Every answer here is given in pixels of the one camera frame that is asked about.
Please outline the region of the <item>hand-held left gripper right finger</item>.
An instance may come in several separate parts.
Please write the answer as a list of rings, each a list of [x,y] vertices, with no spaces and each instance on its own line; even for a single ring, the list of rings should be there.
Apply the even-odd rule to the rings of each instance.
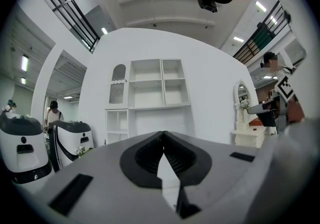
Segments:
[[[163,135],[164,154],[180,181],[176,210],[163,224],[213,222],[214,205],[241,180],[259,149],[177,132]]]

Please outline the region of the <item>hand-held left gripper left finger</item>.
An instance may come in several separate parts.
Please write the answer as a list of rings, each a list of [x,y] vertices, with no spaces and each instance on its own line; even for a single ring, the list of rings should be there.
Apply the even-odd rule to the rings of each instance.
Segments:
[[[179,224],[157,176],[162,132],[104,145],[58,171],[36,194],[55,224]]]

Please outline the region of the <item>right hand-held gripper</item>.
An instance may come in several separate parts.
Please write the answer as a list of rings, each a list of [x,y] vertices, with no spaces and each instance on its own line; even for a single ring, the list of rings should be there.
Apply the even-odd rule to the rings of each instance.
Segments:
[[[283,132],[295,120],[296,101],[288,77],[279,79],[269,95],[268,102],[248,107],[247,112],[257,115],[264,127],[276,127],[277,132]]]

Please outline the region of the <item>person's right forearm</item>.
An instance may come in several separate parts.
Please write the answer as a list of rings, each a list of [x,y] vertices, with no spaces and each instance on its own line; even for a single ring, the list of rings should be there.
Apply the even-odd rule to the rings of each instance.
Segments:
[[[289,124],[301,122],[304,119],[305,115],[298,101],[290,100],[287,107]]]

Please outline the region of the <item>white dresser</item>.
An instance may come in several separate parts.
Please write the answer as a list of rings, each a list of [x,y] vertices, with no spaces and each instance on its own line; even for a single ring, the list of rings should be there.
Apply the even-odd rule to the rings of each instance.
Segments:
[[[114,67],[105,105],[105,143],[155,131],[195,134],[180,59],[147,59]]]

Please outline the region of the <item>white vanity table with mirror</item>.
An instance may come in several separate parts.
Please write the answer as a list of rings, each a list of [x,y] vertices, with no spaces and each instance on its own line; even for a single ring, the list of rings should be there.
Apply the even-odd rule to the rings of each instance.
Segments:
[[[252,124],[258,120],[257,115],[250,115],[240,107],[240,98],[250,100],[250,107],[255,105],[254,99],[243,80],[238,80],[234,86],[236,126],[231,133],[235,135],[235,145],[261,148],[266,136],[266,128],[262,125]]]

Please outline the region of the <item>black railing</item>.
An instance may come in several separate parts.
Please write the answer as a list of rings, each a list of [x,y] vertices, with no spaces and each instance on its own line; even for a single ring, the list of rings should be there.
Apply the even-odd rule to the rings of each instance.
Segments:
[[[233,58],[246,64],[287,26],[285,11],[278,0],[264,20],[257,24],[254,33],[233,55]]]
[[[51,11],[89,52],[93,52],[100,36],[80,10],[75,0],[44,0]]]

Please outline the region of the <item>person's cream clothing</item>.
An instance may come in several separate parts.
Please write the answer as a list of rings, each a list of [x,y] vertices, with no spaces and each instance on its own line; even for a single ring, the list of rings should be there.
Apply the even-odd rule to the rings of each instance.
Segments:
[[[317,68],[317,22],[306,0],[280,0],[290,15],[289,27],[299,44],[306,51],[304,61],[289,78],[289,84],[299,99],[306,118],[320,117],[320,87]]]

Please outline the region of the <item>white and black mobile robot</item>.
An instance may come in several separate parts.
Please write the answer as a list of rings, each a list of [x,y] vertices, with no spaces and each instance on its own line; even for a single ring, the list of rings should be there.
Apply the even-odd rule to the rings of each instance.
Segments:
[[[78,121],[54,121],[48,127],[50,159],[55,172],[76,161],[75,149],[84,146],[94,148],[91,128]]]
[[[0,114],[0,156],[15,184],[23,185],[52,174],[43,126],[29,116]]]

